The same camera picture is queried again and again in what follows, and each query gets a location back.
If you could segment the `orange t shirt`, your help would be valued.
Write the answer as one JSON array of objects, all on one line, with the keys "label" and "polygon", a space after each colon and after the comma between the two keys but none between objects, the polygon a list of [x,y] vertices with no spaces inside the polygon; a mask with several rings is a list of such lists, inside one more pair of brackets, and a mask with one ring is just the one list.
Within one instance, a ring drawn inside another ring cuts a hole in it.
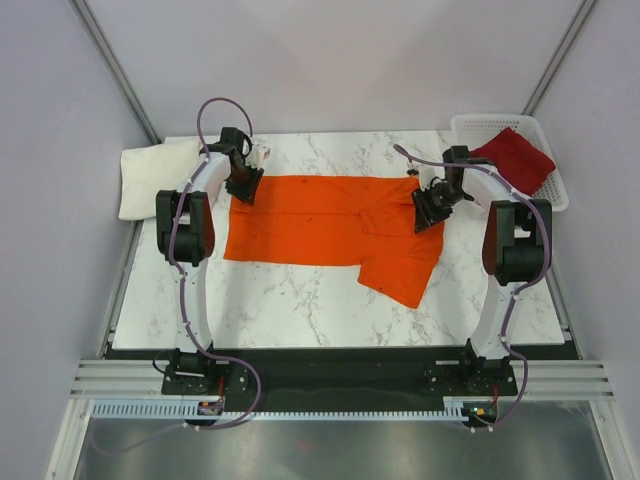
[{"label": "orange t shirt", "polygon": [[442,226],[414,230],[419,190],[414,176],[267,176],[253,204],[232,201],[224,257],[356,266],[360,284],[415,309],[444,246]]}]

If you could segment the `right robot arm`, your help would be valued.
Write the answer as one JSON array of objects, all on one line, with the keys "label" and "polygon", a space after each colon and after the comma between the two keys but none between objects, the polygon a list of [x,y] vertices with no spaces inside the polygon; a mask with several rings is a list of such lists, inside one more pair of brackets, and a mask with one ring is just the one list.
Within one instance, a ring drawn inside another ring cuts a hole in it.
[{"label": "right robot arm", "polygon": [[483,392],[494,381],[486,361],[511,354],[511,322],[524,290],[546,276],[552,253],[552,207],[516,189],[487,158],[474,158],[466,146],[453,146],[435,167],[444,177],[412,192],[414,232],[444,224],[461,201],[473,202],[487,213],[482,265],[488,289],[480,320],[469,339],[469,362],[458,368],[458,381],[467,392]]}]

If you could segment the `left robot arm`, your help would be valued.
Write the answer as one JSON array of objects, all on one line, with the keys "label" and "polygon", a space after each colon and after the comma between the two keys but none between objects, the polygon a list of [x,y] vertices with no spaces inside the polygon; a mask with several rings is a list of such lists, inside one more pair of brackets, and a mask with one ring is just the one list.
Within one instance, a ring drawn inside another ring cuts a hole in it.
[{"label": "left robot arm", "polygon": [[156,195],[156,241],[173,268],[175,347],[182,353],[213,349],[206,300],[206,272],[216,244],[212,207],[222,190],[242,204],[254,203],[264,169],[249,161],[252,150],[249,135],[225,127],[216,142],[202,147],[183,183]]}]

